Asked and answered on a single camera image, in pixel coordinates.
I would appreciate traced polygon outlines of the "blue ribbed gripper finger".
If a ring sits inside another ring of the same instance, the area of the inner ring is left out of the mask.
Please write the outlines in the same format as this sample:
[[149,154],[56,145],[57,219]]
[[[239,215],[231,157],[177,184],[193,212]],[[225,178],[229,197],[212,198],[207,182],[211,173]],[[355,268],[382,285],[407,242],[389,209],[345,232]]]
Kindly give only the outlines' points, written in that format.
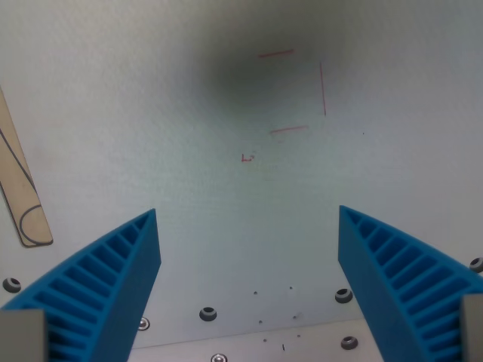
[[462,361],[460,303],[482,278],[428,244],[346,206],[338,261],[385,361]]
[[127,361],[161,263],[151,209],[74,253],[2,308],[46,314],[49,361]]

